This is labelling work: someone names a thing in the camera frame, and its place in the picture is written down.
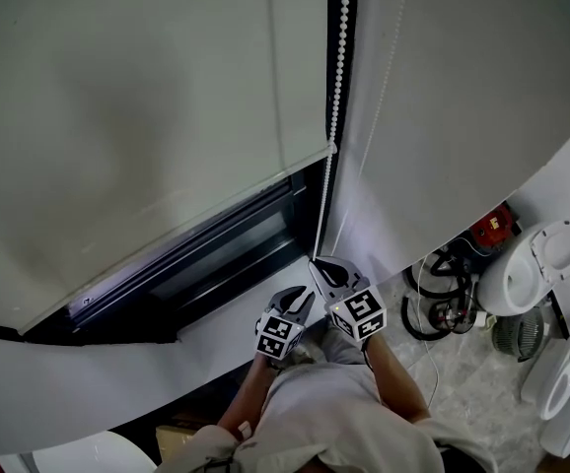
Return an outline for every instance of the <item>roller blind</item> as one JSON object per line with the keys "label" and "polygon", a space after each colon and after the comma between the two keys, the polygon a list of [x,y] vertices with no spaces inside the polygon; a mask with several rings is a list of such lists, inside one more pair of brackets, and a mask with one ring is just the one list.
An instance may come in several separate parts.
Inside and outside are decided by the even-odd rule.
{"label": "roller blind", "polygon": [[325,156],[326,0],[0,0],[0,325]]}

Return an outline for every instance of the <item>toilet lid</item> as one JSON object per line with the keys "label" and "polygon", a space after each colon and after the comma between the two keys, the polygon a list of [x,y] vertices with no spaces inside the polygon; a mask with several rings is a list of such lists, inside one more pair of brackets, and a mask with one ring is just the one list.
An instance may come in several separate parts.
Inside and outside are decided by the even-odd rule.
{"label": "toilet lid", "polygon": [[570,277],[570,221],[558,221],[540,230],[531,249],[546,282],[555,284]]}

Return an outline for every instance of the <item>marble floor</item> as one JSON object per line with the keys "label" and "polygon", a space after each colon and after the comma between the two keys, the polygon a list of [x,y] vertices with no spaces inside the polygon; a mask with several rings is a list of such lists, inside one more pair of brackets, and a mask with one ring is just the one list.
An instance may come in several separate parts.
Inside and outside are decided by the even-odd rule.
{"label": "marble floor", "polygon": [[[438,291],[436,285],[446,285],[440,282],[444,279],[435,279],[436,283],[427,282],[428,278],[424,272],[423,284],[428,289]],[[380,291],[389,308],[389,326],[383,334],[429,401],[436,381],[434,367],[425,345],[405,331],[399,315],[403,296],[416,300],[417,295],[402,275],[384,282]],[[491,333],[478,328],[464,335],[451,334],[429,346],[440,374],[432,413],[465,424],[492,451],[502,473],[535,471],[543,457],[538,443],[541,420],[531,405],[520,400],[532,361],[518,363],[495,351]]]}

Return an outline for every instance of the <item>white t-shirt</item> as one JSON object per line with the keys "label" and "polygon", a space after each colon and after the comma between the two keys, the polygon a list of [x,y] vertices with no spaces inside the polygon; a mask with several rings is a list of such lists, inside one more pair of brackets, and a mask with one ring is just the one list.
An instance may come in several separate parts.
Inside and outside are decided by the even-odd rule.
{"label": "white t-shirt", "polygon": [[437,445],[497,471],[492,455],[468,433],[437,419],[413,425],[389,410],[367,367],[302,365],[272,384],[252,437],[239,443],[207,426],[157,473],[200,471],[212,458],[228,457],[231,471],[293,473],[316,456],[337,472],[443,473]]}

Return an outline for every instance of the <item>white toilet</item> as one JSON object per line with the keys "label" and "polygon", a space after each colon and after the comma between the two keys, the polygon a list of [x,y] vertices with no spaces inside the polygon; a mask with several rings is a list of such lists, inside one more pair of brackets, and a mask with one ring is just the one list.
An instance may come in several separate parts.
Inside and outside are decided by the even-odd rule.
{"label": "white toilet", "polygon": [[489,266],[478,285],[482,307],[494,315],[518,315],[570,277],[570,221],[535,225]]}

